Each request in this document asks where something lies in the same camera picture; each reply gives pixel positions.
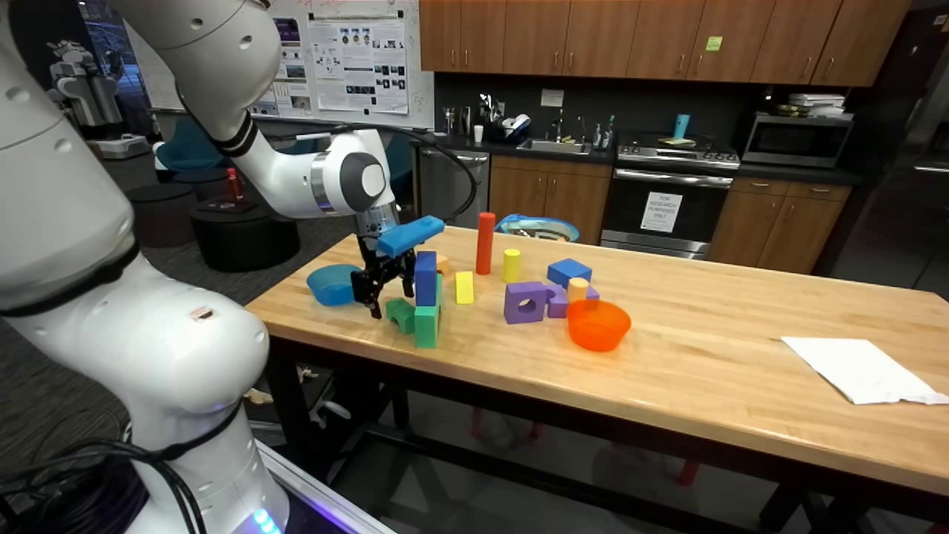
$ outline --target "refrigerator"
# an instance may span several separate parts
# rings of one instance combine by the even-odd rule
[[[873,90],[851,96],[845,167],[864,176],[828,250],[837,280],[949,301],[949,0],[920,0]]]

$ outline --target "table top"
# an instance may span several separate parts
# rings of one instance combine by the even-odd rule
[[[421,250],[475,271],[475,231],[447,228]],[[521,250],[521,280],[575,259],[634,329],[615,353],[588,353],[564,320],[508,326],[501,256]],[[949,393],[949,304],[926,290],[711,262],[496,236],[496,273],[458,307],[447,277],[443,342],[416,351],[369,310],[323,310],[305,277],[360,264],[357,238],[250,304],[275,338],[575,408],[736,449],[766,451],[923,492],[949,497],[949,408],[854,408],[781,338],[870,338],[938,393]]]

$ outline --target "microwave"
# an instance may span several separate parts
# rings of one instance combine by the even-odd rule
[[[756,112],[742,163],[837,167],[851,118],[790,118]]]

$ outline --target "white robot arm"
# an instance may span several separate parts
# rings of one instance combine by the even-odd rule
[[[169,63],[191,112],[272,210],[309,219],[357,213],[360,246],[398,222],[378,135],[335,138],[326,151],[271,148],[246,106],[280,63],[275,28],[244,0],[114,0]],[[203,505],[209,531],[289,522],[246,428],[240,396],[268,363],[268,329],[237,304],[158,273],[134,243],[134,213],[83,138],[31,80],[0,0],[0,317],[53,363],[108,387],[131,414],[134,446],[166,451]],[[131,525],[186,531],[169,488],[137,467],[149,505]]]

